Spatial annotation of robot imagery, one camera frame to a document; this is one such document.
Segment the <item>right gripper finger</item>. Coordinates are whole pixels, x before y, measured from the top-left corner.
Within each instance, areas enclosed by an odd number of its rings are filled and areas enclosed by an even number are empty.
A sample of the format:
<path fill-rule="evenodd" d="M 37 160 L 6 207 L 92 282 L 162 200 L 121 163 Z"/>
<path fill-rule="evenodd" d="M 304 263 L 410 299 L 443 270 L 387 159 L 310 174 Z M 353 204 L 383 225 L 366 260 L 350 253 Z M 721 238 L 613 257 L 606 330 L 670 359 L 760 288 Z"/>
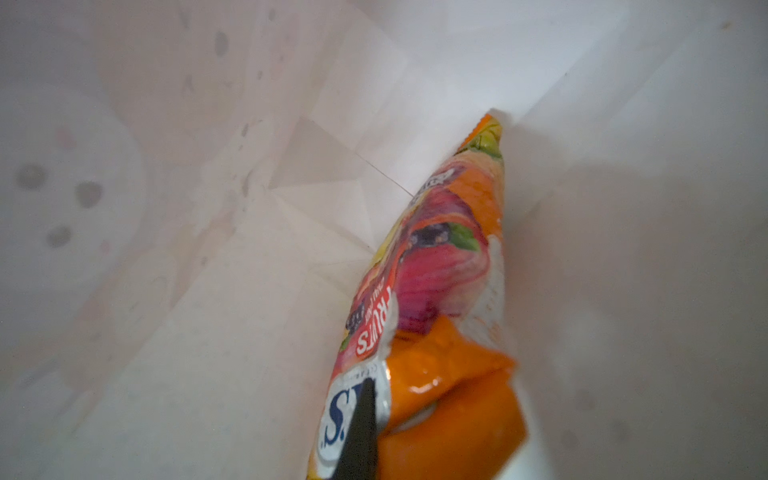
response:
<path fill-rule="evenodd" d="M 378 446 L 376 389 L 373 379 L 362 382 L 347 438 L 332 480 L 375 480 Z"/>

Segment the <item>orange snack packet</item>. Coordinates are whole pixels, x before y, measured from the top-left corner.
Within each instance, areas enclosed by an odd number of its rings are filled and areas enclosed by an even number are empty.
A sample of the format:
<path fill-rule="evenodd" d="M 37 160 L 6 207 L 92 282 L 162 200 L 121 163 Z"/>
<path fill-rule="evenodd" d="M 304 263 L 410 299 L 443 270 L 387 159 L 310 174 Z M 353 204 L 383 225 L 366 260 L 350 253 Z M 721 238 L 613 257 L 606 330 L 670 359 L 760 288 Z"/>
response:
<path fill-rule="evenodd" d="M 328 479 L 363 383 L 379 479 L 491 479 L 527 428 L 502 347 L 502 126 L 484 116 L 411 199 L 353 297 L 308 460 Z"/>

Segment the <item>white paper gift bag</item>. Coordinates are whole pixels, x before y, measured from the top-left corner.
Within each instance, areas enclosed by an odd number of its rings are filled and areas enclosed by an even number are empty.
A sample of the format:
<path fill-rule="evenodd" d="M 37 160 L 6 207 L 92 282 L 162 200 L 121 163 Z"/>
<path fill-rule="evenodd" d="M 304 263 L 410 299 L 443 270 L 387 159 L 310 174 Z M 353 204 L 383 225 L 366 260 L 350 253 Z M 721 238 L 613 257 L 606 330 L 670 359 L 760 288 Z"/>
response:
<path fill-rule="evenodd" d="M 504 128 L 505 479 L 767 475 L 763 1 L 5 1 L 1 475 L 300 479 L 366 266 Z"/>

